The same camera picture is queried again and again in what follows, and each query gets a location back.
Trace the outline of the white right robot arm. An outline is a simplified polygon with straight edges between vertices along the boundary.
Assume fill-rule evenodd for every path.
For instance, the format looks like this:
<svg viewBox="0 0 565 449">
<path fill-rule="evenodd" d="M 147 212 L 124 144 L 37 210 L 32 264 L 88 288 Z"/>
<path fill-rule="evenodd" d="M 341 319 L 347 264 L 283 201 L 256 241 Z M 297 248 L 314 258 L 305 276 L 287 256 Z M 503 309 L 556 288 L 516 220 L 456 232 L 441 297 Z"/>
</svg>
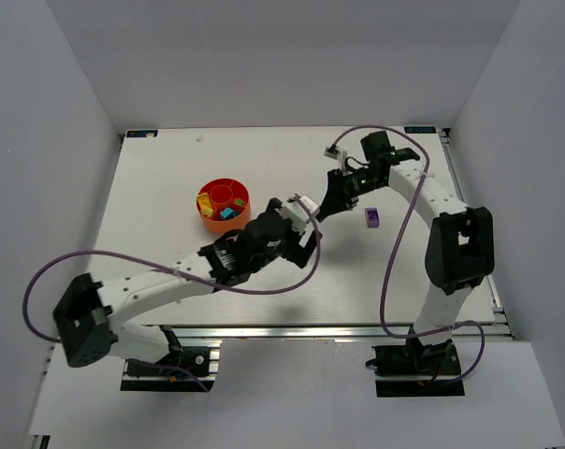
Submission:
<svg viewBox="0 0 565 449">
<path fill-rule="evenodd" d="M 473 208 L 449 193 L 431 176 L 424 148 L 415 140 L 396 148 L 391 132 L 381 127 L 361 139 L 362 164 L 351 165 L 337 142 L 326 148 L 338 166 L 327 173 L 316 218 L 352 210 L 361 196 L 383 188 L 408 201 L 406 214 L 417 214 L 429 229 L 424 261 L 429 288 L 405 339 L 430 355 L 448 348 L 466 299 L 495 267 L 493 217 L 487 208 Z"/>
</svg>

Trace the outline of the small teal lego brick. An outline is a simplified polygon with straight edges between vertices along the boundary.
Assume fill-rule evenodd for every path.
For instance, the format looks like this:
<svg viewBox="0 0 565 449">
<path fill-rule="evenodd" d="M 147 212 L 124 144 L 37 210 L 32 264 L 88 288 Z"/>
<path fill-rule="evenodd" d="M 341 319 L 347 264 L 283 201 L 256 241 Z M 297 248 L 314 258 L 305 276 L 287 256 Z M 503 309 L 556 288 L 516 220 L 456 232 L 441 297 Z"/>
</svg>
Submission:
<svg viewBox="0 0 565 449">
<path fill-rule="evenodd" d="M 223 221 L 227 221 L 236 218 L 238 215 L 239 213 L 236 210 L 233 210 L 231 208 L 225 208 L 220 212 L 220 219 Z"/>
</svg>

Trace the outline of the purple printed lego brick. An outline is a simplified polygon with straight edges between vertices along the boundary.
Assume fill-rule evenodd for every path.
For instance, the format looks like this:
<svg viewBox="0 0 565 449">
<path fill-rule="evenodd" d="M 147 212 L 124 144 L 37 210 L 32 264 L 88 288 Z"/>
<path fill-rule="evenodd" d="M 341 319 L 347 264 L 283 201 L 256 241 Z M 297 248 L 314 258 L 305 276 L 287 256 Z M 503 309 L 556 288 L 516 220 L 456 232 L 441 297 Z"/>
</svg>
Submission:
<svg viewBox="0 0 565 449">
<path fill-rule="evenodd" d="M 376 208 L 366 208 L 365 209 L 365 218 L 367 228 L 378 228 L 380 226 L 380 217 L 378 210 Z"/>
</svg>

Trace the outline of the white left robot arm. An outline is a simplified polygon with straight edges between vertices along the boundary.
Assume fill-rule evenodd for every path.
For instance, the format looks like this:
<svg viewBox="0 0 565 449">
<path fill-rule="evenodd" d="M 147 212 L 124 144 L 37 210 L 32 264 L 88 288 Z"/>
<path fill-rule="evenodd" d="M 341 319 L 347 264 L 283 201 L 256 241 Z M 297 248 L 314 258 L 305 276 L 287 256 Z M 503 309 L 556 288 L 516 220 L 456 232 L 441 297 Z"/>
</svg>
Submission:
<svg viewBox="0 0 565 449">
<path fill-rule="evenodd" d="M 114 281 L 77 276 L 53 311 L 68 366 L 86 367 L 105 356 L 150 363 L 173 356 L 181 347 L 170 328 L 139 325 L 134 318 L 186 298 L 232 290 L 279 257 L 304 268 L 320 235 L 313 231 L 306 244 L 300 241 L 318 211 L 307 196 L 272 198 L 243 229 L 172 266 Z"/>
</svg>

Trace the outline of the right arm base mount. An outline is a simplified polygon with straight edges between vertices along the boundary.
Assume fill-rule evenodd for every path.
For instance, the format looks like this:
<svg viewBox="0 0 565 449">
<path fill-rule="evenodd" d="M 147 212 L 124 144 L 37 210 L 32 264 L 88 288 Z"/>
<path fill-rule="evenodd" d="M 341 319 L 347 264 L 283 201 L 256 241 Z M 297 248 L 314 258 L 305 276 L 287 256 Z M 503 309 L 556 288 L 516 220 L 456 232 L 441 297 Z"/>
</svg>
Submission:
<svg viewBox="0 0 565 449">
<path fill-rule="evenodd" d="M 372 347 L 374 357 L 365 368 L 374 372 L 378 398 L 463 397 L 461 365 L 454 344 L 442 353 L 418 357 L 408 345 Z"/>
</svg>

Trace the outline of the long yellow lego brick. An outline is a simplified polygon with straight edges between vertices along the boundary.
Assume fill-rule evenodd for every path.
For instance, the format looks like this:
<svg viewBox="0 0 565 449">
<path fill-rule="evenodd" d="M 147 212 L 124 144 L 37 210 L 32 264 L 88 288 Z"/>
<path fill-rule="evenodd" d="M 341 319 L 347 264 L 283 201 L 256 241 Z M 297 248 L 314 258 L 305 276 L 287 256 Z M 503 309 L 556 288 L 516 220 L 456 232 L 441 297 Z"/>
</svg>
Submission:
<svg viewBox="0 0 565 449">
<path fill-rule="evenodd" d="M 196 204 L 202 216 L 210 219 L 214 214 L 214 207 L 212 205 L 210 195 L 202 193 L 196 197 Z"/>
</svg>

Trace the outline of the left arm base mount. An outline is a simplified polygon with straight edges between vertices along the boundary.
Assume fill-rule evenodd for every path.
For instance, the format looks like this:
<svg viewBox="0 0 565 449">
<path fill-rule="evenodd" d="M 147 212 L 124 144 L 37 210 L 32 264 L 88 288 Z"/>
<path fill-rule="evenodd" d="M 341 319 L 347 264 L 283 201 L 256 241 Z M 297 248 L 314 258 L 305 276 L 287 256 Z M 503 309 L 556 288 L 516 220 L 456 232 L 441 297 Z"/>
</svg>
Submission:
<svg viewBox="0 0 565 449">
<path fill-rule="evenodd" d="M 209 393 L 215 383 L 219 350 L 197 343 L 182 346 L 158 362 L 126 360 L 120 390 L 124 392 Z"/>
</svg>

